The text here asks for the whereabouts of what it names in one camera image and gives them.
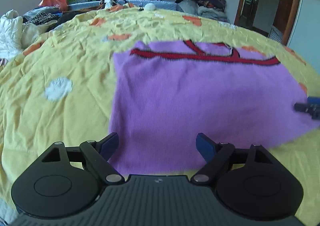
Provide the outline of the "white quilted blanket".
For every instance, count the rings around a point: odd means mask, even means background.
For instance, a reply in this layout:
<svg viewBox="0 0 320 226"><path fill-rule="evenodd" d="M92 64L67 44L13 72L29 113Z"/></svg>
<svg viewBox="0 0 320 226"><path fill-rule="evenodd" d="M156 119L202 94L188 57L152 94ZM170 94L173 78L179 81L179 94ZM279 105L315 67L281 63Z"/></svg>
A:
<svg viewBox="0 0 320 226"><path fill-rule="evenodd" d="M17 11L8 11L1 16L1 59L10 61L56 23L57 20L50 20L41 25L24 23L23 17Z"/></svg>

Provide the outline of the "wooden door frame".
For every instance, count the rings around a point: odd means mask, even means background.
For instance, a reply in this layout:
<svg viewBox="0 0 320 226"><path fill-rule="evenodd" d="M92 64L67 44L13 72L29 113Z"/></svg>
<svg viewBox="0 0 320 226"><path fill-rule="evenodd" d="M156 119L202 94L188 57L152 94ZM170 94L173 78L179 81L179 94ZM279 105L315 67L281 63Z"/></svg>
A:
<svg viewBox="0 0 320 226"><path fill-rule="evenodd" d="M239 0L234 24L287 45L301 0Z"/></svg>

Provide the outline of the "purple sweater red trim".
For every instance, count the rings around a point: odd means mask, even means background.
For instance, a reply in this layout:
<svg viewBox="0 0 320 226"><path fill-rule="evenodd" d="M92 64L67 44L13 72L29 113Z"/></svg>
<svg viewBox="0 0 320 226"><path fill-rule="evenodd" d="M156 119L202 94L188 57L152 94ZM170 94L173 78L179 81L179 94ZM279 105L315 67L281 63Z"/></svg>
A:
<svg viewBox="0 0 320 226"><path fill-rule="evenodd" d="M319 127L293 109L306 93L275 56L179 40L137 42L113 59L109 129L119 147L110 163L124 175L198 169L199 133L270 148Z"/></svg>

